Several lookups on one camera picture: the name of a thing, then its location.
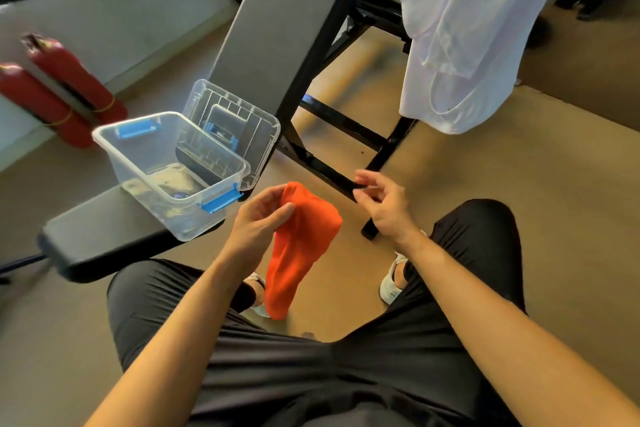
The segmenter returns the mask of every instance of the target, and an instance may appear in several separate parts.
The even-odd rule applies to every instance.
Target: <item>red fire extinguisher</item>
[[[0,63],[0,93],[74,147],[93,143],[91,125],[35,76],[14,63]]]
[[[29,59],[75,96],[100,123],[127,118],[127,109],[80,61],[55,39],[28,34],[22,38]]]

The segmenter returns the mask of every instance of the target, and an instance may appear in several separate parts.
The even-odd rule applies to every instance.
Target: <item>white shirt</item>
[[[400,113],[444,133],[488,119],[510,95],[547,0],[400,0],[413,39]]]

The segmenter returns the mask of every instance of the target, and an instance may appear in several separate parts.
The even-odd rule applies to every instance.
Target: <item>hand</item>
[[[415,232],[420,234],[409,214],[404,187],[372,171],[356,171],[355,181],[368,186],[353,190],[356,202],[369,212],[380,233],[391,238],[400,250]]]
[[[280,206],[286,186],[268,187],[238,210],[231,234],[216,261],[233,267],[239,281],[255,272],[271,244],[273,233],[296,208],[293,203]]]

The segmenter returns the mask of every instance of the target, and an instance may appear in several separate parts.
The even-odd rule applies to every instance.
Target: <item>left hand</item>
[[[273,233],[291,218],[296,208],[293,203],[280,206],[285,187],[286,184],[268,187],[238,210],[231,234],[216,261],[232,267],[239,281],[255,272]]]

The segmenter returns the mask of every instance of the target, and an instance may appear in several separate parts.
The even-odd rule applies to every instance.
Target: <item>orange sock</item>
[[[342,225],[338,210],[299,182],[287,184],[281,204],[286,203],[295,204],[296,210],[276,230],[264,293],[264,308],[273,319],[287,317],[298,284],[329,248]]]

